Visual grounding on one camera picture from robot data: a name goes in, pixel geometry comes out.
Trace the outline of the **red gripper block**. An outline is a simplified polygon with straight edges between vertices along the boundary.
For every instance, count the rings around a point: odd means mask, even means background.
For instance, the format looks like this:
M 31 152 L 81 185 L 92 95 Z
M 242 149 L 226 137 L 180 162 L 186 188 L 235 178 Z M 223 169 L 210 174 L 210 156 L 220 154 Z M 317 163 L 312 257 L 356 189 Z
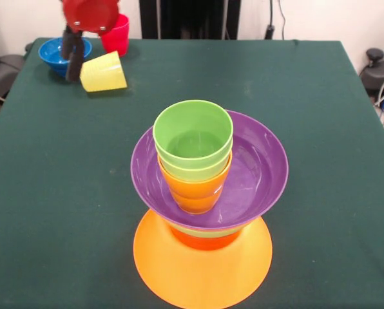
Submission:
M 109 32 L 119 18 L 116 0 L 64 0 L 62 10 L 66 19 L 62 35 L 61 57 L 69 59 L 66 80 L 78 82 L 84 62 L 84 42 L 74 32 L 91 32 L 103 35 Z

